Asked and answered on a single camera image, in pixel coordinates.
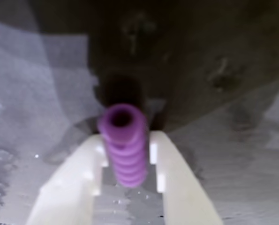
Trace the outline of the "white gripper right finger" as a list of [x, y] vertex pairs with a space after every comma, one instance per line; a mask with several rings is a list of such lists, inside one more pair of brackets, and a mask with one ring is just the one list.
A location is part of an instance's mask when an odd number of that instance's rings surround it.
[[193, 171], [162, 131], [150, 133], [150, 164], [156, 167], [167, 225], [221, 225], [222, 219]]

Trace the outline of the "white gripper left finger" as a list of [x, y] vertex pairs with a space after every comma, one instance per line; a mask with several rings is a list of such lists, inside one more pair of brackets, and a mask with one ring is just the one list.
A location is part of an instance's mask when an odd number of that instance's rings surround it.
[[83, 142], [40, 188], [28, 225], [91, 225], [107, 156], [100, 135]]

